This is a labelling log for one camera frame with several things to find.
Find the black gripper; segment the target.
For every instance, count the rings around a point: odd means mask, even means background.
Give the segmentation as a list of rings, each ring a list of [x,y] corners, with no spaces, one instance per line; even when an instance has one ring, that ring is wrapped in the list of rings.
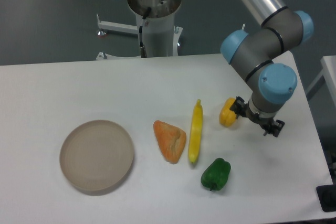
[[[239,117],[245,118],[247,116],[252,122],[259,124],[264,130],[263,136],[270,134],[274,137],[278,137],[285,125],[284,121],[274,120],[276,112],[263,112],[254,105],[252,99],[249,99],[246,108],[244,99],[236,97],[229,109],[235,113],[236,119]]]

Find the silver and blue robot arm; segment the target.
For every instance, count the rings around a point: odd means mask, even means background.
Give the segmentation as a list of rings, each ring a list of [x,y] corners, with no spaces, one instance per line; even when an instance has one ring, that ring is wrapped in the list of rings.
[[[172,56],[177,48],[173,19],[182,0],[127,1],[137,19],[140,56]],[[278,136],[284,122],[275,120],[275,115],[293,95],[297,76],[274,59],[307,41],[314,24],[307,13],[291,11],[282,0],[242,1],[261,29],[253,35],[239,29],[221,44],[221,54],[252,91],[248,102],[237,97],[230,110],[258,124],[266,134]]]

